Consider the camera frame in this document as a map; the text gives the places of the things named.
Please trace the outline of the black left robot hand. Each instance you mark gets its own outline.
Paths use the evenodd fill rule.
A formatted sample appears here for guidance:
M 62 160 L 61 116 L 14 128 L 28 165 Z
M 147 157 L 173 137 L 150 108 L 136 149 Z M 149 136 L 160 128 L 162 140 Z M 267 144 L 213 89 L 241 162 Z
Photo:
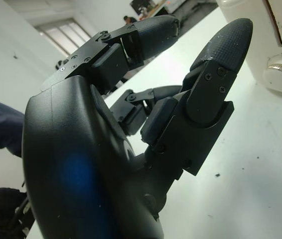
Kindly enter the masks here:
M 226 101 L 253 23 L 239 18 L 206 44 L 180 86 L 103 99 L 130 70 L 171 47 L 174 15 L 102 31 L 29 99 L 22 159 L 45 239 L 161 239 L 159 212 L 184 171 L 197 175 L 234 106 Z

